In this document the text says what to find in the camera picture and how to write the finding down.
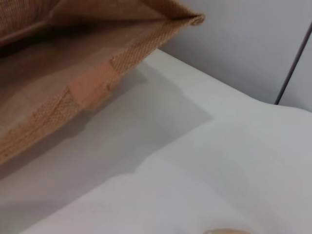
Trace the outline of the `round egg yolk pastry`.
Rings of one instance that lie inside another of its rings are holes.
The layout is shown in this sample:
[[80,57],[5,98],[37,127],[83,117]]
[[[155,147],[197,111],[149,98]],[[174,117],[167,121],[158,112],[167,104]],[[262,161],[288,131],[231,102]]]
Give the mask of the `round egg yolk pastry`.
[[203,234],[251,234],[251,233],[238,229],[222,228],[222,229],[207,230]]

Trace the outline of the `brown jute handbag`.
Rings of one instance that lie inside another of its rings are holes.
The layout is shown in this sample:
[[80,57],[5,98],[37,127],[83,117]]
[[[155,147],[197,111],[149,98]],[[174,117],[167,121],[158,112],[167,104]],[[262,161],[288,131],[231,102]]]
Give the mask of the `brown jute handbag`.
[[99,106],[204,19],[177,0],[0,0],[0,164]]

